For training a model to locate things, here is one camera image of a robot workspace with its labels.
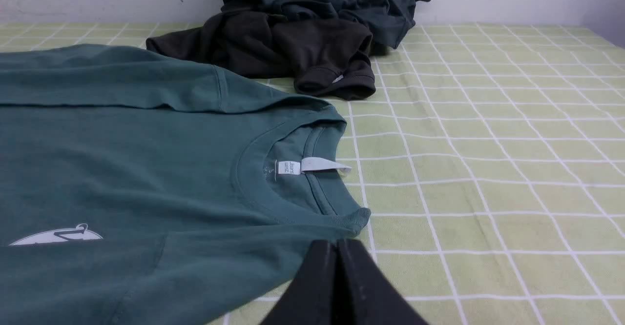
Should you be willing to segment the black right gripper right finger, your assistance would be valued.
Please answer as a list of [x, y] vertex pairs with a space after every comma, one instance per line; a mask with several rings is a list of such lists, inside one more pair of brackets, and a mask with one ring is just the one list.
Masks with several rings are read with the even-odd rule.
[[426, 325], [355, 239], [337, 241], [338, 325]]

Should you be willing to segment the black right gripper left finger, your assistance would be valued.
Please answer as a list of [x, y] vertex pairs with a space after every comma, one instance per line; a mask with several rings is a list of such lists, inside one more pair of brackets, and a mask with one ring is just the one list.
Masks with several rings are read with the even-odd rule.
[[262, 325], [336, 325], [342, 275], [335, 245], [311, 243], [302, 265]]

